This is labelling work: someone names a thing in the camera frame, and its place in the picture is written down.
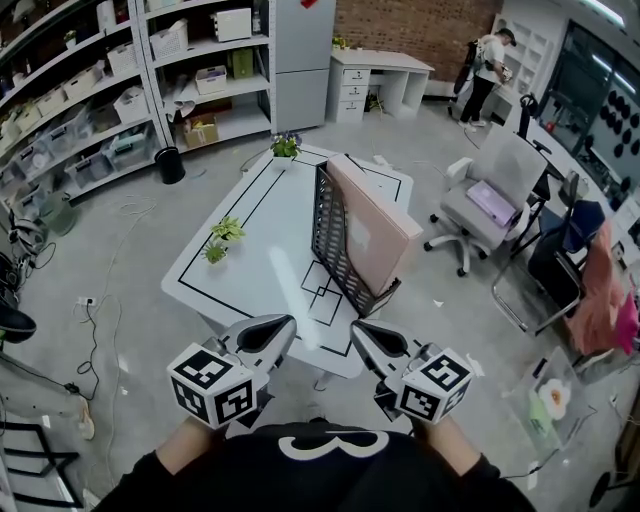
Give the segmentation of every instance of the black pants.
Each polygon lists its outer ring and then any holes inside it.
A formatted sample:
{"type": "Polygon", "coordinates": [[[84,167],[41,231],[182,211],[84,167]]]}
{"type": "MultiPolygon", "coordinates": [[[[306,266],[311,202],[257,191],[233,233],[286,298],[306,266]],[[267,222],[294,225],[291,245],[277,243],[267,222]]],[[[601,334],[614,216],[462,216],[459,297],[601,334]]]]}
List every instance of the black pants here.
{"type": "Polygon", "coordinates": [[[464,107],[460,121],[463,123],[468,123],[469,119],[472,121],[480,121],[482,105],[484,105],[485,100],[489,94],[491,94],[494,85],[493,82],[480,78],[479,76],[473,77],[473,92],[464,107]]]}

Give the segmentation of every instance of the black trash can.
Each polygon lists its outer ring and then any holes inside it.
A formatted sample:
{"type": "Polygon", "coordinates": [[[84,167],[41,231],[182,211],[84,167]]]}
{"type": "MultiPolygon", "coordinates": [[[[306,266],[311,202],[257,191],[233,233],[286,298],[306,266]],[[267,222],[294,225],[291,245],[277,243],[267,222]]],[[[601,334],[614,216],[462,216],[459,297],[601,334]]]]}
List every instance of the black trash can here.
{"type": "Polygon", "coordinates": [[[160,167],[160,176],[165,185],[173,185],[184,178],[184,167],[178,148],[172,146],[161,149],[156,153],[155,161],[160,167]]]}

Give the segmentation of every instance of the desk drawer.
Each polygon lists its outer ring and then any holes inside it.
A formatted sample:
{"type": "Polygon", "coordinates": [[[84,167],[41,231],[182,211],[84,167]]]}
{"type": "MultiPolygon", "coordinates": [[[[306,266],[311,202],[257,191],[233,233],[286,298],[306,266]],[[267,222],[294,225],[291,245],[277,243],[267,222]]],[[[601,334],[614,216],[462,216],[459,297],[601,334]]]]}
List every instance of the desk drawer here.
{"type": "Polygon", "coordinates": [[[342,85],[369,85],[369,69],[345,69],[342,71],[342,85]]]}
{"type": "Polygon", "coordinates": [[[338,103],[338,123],[360,123],[364,112],[364,101],[341,101],[338,103]]]}
{"type": "Polygon", "coordinates": [[[364,101],[367,99],[366,85],[343,85],[340,88],[340,101],[364,101]]]}

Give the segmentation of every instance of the white office chair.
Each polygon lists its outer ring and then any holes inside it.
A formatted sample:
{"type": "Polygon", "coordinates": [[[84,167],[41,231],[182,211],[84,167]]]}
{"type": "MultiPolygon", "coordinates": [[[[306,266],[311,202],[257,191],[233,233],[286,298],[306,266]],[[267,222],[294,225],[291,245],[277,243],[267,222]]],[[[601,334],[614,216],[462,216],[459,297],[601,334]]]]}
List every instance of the white office chair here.
{"type": "MultiPolygon", "coordinates": [[[[462,246],[462,267],[458,276],[469,273],[471,247],[478,250],[480,259],[497,249],[505,240],[520,236],[529,220],[527,198],[547,166],[547,161],[528,142],[495,126],[480,149],[478,158],[462,158],[447,169],[446,192],[440,202],[440,209],[460,227],[461,234],[449,234],[429,240],[425,251],[431,251],[447,242],[457,242],[462,246]],[[515,209],[516,216],[511,224],[499,226],[476,203],[467,197],[467,190],[484,180],[515,209]]],[[[431,215],[432,223],[438,222],[437,215],[431,215]]]]}

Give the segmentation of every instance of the white t-shirt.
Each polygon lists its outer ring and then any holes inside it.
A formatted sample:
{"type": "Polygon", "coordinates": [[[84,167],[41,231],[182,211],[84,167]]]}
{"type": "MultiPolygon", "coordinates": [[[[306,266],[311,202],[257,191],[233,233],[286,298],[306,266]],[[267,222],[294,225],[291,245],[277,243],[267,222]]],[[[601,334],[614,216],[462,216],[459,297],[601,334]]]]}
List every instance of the white t-shirt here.
{"type": "MultiPolygon", "coordinates": [[[[491,63],[504,63],[504,46],[502,45],[502,41],[498,36],[484,36],[482,39],[480,39],[479,43],[480,46],[484,48],[484,62],[488,61],[491,63]]],[[[489,80],[494,84],[501,83],[498,74],[495,71],[489,71],[484,62],[482,63],[482,66],[476,73],[476,75],[478,75],[480,78],[484,78],[485,80],[489,80]]]]}

